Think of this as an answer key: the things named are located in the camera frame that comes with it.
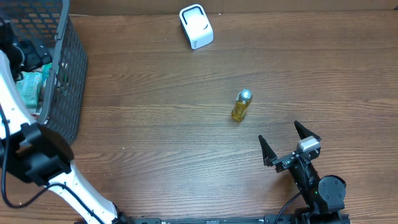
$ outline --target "wooden tabletop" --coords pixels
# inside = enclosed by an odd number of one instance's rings
[[[133,217],[277,213],[297,188],[289,172],[263,166],[257,136],[283,156],[299,120],[323,138],[319,175],[347,182],[343,213],[398,223],[398,13],[208,17],[215,39],[198,50],[177,15],[73,18],[89,59],[73,150],[92,185]],[[242,88],[254,98],[237,123]],[[15,203],[38,190],[9,179]],[[53,193],[0,209],[0,223],[80,218]]]

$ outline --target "gray plastic basket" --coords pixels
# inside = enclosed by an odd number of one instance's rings
[[[20,39],[40,39],[54,49],[37,122],[72,143],[78,132],[87,55],[68,15],[69,0],[0,0],[0,9]]]

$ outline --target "black cable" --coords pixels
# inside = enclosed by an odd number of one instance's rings
[[[278,215],[276,216],[275,224],[278,224],[279,217],[282,215],[282,213],[286,210],[286,208],[299,196],[301,195],[301,192],[297,193],[294,195],[289,201],[286,202],[286,204],[280,209]]]
[[[81,201],[81,199],[79,198],[79,196],[77,196],[77,194],[75,194],[69,187],[67,187],[65,184],[50,184],[47,185],[44,189],[42,189],[41,191],[39,191],[35,196],[33,196],[30,200],[28,200],[27,202],[21,204],[21,205],[13,205],[7,198],[7,192],[6,192],[6,175],[7,175],[7,159],[8,159],[8,154],[9,154],[9,148],[10,148],[10,129],[8,126],[8,120],[6,118],[6,115],[4,114],[4,111],[2,110],[2,107],[0,105],[0,115],[1,115],[1,119],[2,122],[4,124],[4,129],[6,130],[6,147],[4,150],[4,154],[3,154],[3,160],[2,160],[2,170],[1,170],[1,195],[2,195],[2,199],[4,200],[4,203],[6,203],[6,205],[10,208],[25,208],[28,205],[30,205],[32,202],[34,202],[36,199],[38,199],[42,194],[44,194],[46,191],[49,190],[49,188],[54,187],[54,186],[59,186],[62,189],[67,190],[76,200],[77,202],[92,216],[94,217],[100,224],[104,224],[104,222],[102,222],[102,220],[93,212],[91,211],[87,205],[85,205],[83,203],[83,201]]]

